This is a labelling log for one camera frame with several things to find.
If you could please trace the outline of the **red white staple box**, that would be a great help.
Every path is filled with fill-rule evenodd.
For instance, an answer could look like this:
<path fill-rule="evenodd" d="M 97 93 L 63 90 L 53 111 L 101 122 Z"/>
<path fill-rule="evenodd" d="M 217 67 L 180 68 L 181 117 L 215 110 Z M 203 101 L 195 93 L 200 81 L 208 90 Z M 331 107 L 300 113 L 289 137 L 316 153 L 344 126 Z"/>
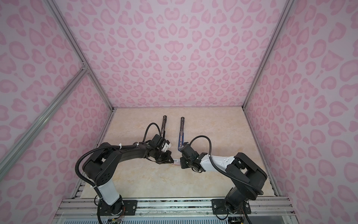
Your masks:
<path fill-rule="evenodd" d="M 172 165 L 180 166 L 181 165 L 180 159 L 173 159 Z"/>

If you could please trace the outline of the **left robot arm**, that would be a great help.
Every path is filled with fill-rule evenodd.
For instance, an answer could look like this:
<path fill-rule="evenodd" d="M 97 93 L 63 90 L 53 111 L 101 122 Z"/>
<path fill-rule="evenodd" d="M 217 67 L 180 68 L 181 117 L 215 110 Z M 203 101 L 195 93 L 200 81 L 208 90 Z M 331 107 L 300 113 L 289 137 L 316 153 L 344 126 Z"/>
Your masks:
<path fill-rule="evenodd" d="M 123 209 L 123 200 L 113 181 L 118 165 L 135 159 L 148 159 L 156 164 L 172 164 L 169 148 L 171 143 L 155 141 L 138 142 L 132 145 L 103 143 L 98 148 L 82 155 L 75 165 L 76 174 L 88 183 L 99 197 L 98 206 L 112 214 Z"/>

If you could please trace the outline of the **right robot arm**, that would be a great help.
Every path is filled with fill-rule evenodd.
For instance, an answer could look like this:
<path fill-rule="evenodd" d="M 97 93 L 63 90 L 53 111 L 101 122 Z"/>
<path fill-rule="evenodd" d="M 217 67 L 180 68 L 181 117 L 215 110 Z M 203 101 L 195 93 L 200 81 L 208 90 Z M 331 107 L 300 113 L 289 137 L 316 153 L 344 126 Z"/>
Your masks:
<path fill-rule="evenodd" d="M 191 168 L 194 172 L 218 172 L 231 179 L 234 187 L 224 198 L 224 208 L 230 214 L 243 213 L 248 200 L 256 200 L 263 195 L 267 174 L 246 154 L 235 156 L 212 156 L 211 153 L 196 152 L 189 143 L 180 149 L 182 169 Z"/>

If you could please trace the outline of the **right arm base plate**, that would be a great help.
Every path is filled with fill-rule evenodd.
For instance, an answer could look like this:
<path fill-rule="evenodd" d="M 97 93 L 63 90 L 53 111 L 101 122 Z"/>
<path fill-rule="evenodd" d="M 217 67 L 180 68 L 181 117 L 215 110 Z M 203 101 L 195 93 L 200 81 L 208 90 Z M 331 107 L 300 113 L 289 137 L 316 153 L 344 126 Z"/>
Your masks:
<path fill-rule="evenodd" d="M 225 199 L 212 199 L 211 204 L 214 215 L 251 214 L 251 207 L 248 201 L 234 203 Z"/>

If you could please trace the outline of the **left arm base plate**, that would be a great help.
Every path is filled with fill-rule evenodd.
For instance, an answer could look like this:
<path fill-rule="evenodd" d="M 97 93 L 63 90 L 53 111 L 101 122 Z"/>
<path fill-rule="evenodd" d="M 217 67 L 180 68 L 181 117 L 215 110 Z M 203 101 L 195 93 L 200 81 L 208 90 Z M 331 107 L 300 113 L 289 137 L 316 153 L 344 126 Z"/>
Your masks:
<path fill-rule="evenodd" d="M 136 213 L 137 200 L 119 199 L 113 205 L 108 205 L 104 200 L 98 203 L 98 215 L 100 216 L 134 216 Z"/>

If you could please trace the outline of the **aluminium front rail frame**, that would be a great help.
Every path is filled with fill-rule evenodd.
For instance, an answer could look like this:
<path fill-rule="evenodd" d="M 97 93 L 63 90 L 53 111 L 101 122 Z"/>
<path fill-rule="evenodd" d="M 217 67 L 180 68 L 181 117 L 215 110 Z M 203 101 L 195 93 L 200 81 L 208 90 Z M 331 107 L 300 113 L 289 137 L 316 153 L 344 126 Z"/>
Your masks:
<path fill-rule="evenodd" d="M 124 198 L 127 218 L 175 218 L 175 217 L 239 217 L 245 212 L 254 217 L 281 217 L 285 224 L 296 224 L 297 218 L 291 202 L 286 197 L 258 197 L 244 201 L 237 212 L 230 213 L 222 197 L 193 198 Z M 64 199 L 55 214 L 55 219 L 109 217 L 90 198 Z"/>

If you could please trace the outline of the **aluminium diagonal wall strut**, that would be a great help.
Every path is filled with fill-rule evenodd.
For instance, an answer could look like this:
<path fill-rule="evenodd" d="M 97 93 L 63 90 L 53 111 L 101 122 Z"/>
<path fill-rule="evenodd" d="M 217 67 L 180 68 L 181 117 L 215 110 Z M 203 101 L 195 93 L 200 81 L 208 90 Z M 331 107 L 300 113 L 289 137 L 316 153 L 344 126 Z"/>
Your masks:
<path fill-rule="evenodd" d="M 88 67 L 84 66 L 76 76 L 71 79 L 61 92 L 54 98 L 49 106 L 37 117 L 29 129 L 19 138 L 19 140 L 10 148 L 9 152 L 1 160 L 1 180 L 7 175 L 12 167 L 18 162 L 29 145 L 45 128 L 48 122 L 53 118 L 59 108 L 72 94 L 72 92 L 81 83 L 87 75 Z"/>

